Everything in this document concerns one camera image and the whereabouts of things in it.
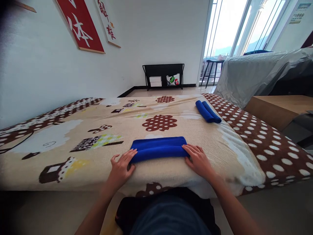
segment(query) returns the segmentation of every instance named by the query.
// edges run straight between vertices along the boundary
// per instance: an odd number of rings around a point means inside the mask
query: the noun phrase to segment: rolled blue towel
[[[212,117],[212,115],[206,110],[206,108],[204,107],[204,105],[201,103],[201,101],[197,101],[196,102],[196,106],[197,109],[199,110],[200,114],[202,115],[202,117],[208,122],[214,122],[215,119],[214,117]]]
[[[130,163],[137,163],[153,158],[163,157],[189,157],[182,148],[187,142],[184,137],[166,137],[156,139],[134,140],[131,149],[137,149],[138,153]]]
[[[206,108],[206,110],[211,114],[211,116],[214,118],[215,123],[221,123],[222,122],[222,119],[215,114],[215,112],[210,108],[210,106],[208,105],[208,103],[206,101],[203,101],[202,104]]]

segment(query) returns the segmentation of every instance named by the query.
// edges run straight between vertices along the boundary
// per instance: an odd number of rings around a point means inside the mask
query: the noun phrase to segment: white wall
[[[0,129],[81,98],[117,97],[134,86],[124,44],[119,49],[107,43],[94,0],[86,4],[105,55],[77,48],[55,0],[27,4],[37,13],[14,7],[1,31]]]
[[[184,83],[196,84],[209,0],[115,0],[123,41],[131,64],[129,76],[145,86],[142,65],[184,63]]]
[[[281,19],[280,24],[284,27],[276,31],[281,33],[277,36],[273,34],[273,40],[266,47],[272,51],[291,51],[300,49],[305,40],[313,30],[313,0],[298,0],[296,4],[290,2],[291,6],[295,6],[290,14],[290,10],[286,9],[286,15]],[[304,12],[304,17],[298,24],[289,24],[290,19],[298,8],[300,3],[311,3],[311,6]]]
[[[196,84],[209,0],[109,0],[121,49],[109,45],[95,1],[85,0],[106,52],[77,49],[55,0],[14,7],[1,31],[0,129],[85,97],[145,85],[144,64],[185,63]]]

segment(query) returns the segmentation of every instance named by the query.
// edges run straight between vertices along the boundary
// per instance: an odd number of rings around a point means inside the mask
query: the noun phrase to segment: hand
[[[205,155],[203,149],[199,146],[194,146],[191,144],[183,145],[182,148],[190,155],[192,162],[188,157],[185,158],[186,164],[198,175],[209,181],[216,177],[216,172],[212,168],[211,163],[207,156]]]
[[[127,166],[136,153],[137,149],[128,150],[117,162],[115,159],[119,154],[116,154],[111,158],[112,170],[105,183],[103,191],[109,191],[110,193],[115,194],[127,182],[136,168],[135,165],[132,164],[129,171],[127,171]]]

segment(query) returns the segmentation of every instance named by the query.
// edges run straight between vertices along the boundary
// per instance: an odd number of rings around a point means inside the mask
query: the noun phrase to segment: calligraphy scroll
[[[116,34],[116,25],[114,25],[114,17],[105,0],[95,0],[101,21],[108,38],[108,42],[114,46],[121,48],[118,35]]]
[[[100,38],[84,0],[56,0],[79,49],[103,53]]]

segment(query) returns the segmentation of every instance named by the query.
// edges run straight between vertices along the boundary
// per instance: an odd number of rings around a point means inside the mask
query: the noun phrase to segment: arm
[[[202,148],[190,144],[182,147],[192,159],[191,162],[186,157],[187,165],[212,185],[234,235],[263,234],[250,214],[226,187],[224,180],[216,174]]]
[[[120,189],[120,187],[122,187],[127,182],[127,180],[135,171],[134,165],[130,167],[129,171],[127,171],[127,166],[136,153],[137,149],[131,149],[124,153],[117,162],[115,161],[115,158],[117,158],[119,154],[112,157],[112,170],[108,180],[103,185],[98,200],[86,215],[75,235],[100,234],[104,216],[107,212],[112,197]]]

